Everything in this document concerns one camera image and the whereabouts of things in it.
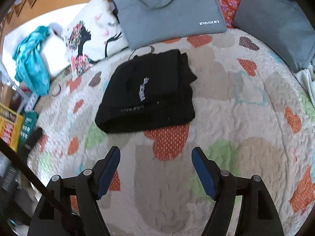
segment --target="orange heart pattern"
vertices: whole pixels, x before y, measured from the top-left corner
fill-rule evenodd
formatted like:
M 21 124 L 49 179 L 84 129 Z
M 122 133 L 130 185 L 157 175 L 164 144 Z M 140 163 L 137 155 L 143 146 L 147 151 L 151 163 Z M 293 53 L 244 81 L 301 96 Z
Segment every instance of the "orange heart pattern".
M 77 197 L 74 196 L 74 195 L 70 195 L 70 201 L 71 201 L 71 206 L 72 206 L 75 210 L 79 210 Z
M 194 47 L 198 48 L 206 45 L 212 41 L 212 36 L 210 35 L 195 35 L 187 37 L 187 41 Z
M 315 200 L 314 198 L 315 183 L 314 184 L 312 183 L 310 172 L 311 167 L 308 167 L 290 200 L 290 204 L 292 206 L 294 213 L 300 210 L 304 212 L 307 206 Z
M 114 177 L 111 181 L 111 184 L 109 186 L 110 191 L 120 191 L 120 180 L 118 176 L 117 170 L 115 171 Z
M 72 81 L 72 79 L 67 81 L 66 86 L 70 86 L 70 93 L 72 93 L 74 90 L 76 90 L 80 86 L 81 81 L 82 81 L 81 76 L 76 78 L 74 81 Z
M 302 128 L 302 123 L 301 123 L 300 118 L 296 114 L 293 114 L 291 108 L 288 106 L 285 108 L 284 115 L 287 119 L 287 122 L 291 126 L 293 133 L 295 134 L 299 132 Z
M 90 87 L 95 87 L 97 85 L 100 84 L 100 76 L 101 76 L 102 72 L 98 72 L 96 73 L 96 75 L 94 75 L 94 77 L 92 78 L 92 80 L 89 83 Z
M 238 58 L 237 60 L 249 76 L 254 77 L 256 75 L 255 70 L 257 69 L 257 65 L 253 61 L 241 58 Z
M 255 43 L 253 43 L 253 42 L 251 41 L 251 39 L 249 39 L 249 38 L 247 38 L 247 37 L 245 37 L 245 36 L 241 36 L 241 37 L 239 38 L 239 43 L 238 43 L 238 45 L 243 46 L 243 47 L 245 47 L 245 48 L 248 48 L 248 49 L 250 49 L 250 50 L 252 50 L 252 51 L 257 51 L 257 50 L 259 50 L 259 47 L 258 47 Z
M 189 132 L 189 123 L 157 130 L 144 131 L 144 135 L 153 139 L 154 157 L 159 160 L 175 159 L 183 150 Z
M 39 139 L 38 144 L 40 145 L 40 149 L 39 149 L 40 153 L 43 153 L 47 141 L 48 141 L 48 136 L 46 134 L 42 135 L 41 138 Z
M 79 140 L 78 140 L 78 138 L 75 136 L 75 137 L 71 140 L 71 142 L 70 142 L 70 144 L 69 144 L 69 146 L 68 146 L 68 155 L 73 155 L 73 154 L 75 154 L 75 153 L 78 151 L 78 149 L 79 149 Z
M 163 41 L 163 43 L 170 44 L 170 43 L 178 42 L 179 40 L 180 40 L 180 38 L 175 38 L 175 39 Z
M 74 109 L 73 109 L 73 114 L 75 114 L 83 104 L 84 104 L 83 99 L 76 102 L 76 105 L 74 106 Z

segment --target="black cable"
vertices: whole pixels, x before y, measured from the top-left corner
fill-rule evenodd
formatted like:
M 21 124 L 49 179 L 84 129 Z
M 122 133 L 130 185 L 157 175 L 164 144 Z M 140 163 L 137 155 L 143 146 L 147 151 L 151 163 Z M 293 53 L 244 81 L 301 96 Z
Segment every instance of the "black cable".
M 37 176 L 25 165 L 18 155 L 0 138 L 0 151 L 19 169 L 26 178 L 40 191 L 40 193 L 49 201 L 49 203 L 57 210 L 59 210 L 75 228 L 80 228 L 76 220 L 67 211 L 67 209 L 47 190 Z

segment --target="quilted bedspread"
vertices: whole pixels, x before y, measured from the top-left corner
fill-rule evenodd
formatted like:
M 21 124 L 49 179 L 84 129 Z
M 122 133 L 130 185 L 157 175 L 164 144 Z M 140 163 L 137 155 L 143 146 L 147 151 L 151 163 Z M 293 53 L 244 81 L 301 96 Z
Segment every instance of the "quilted bedspread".
M 186 125 L 105 134 L 94 118 L 116 67 L 135 55 L 178 48 L 198 79 L 192 83 L 196 118 Z M 238 29 L 124 50 L 72 80 L 69 69 L 36 106 L 44 135 L 28 165 L 46 185 L 76 176 L 113 145 L 121 162 L 110 191 L 98 202 L 113 235 L 201 235 L 214 202 L 191 162 L 200 146 L 235 176 L 260 175 L 285 235 L 294 235 L 314 205 L 315 109 L 284 62 Z M 235 203 L 233 235 L 241 201 Z

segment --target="pason logo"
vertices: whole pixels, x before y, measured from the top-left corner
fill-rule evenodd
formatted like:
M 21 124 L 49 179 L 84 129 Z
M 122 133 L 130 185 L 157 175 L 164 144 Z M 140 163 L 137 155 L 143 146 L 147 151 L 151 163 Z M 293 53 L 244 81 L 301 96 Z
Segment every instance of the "pason logo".
M 146 85 L 149 81 L 149 78 L 144 78 L 143 79 L 143 84 L 140 85 L 140 90 L 139 90 L 139 98 L 140 101 L 142 102 L 143 100 L 145 100 L 145 96 L 144 96 L 144 85 Z
M 200 22 L 199 25 L 208 25 L 208 24 L 215 24 L 220 23 L 218 20 L 208 21 L 208 22 Z

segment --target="white cloth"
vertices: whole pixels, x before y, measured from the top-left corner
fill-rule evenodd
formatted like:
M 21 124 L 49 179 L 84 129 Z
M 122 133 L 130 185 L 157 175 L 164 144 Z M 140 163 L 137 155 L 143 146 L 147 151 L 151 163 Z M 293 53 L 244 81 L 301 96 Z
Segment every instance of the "white cloth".
M 50 79 L 54 79 L 63 69 L 70 65 L 67 61 L 66 45 L 63 39 L 50 28 L 50 35 L 43 43 L 40 55 L 47 67 Z
M 293 74 L 299 83 L 303 86 L 303 88 L 308 92 L 311 102 L 315 107 L 315 75 L 314 75 L 314 68 L 311 64 L 306 69 L 298 71 L 297 73 Z

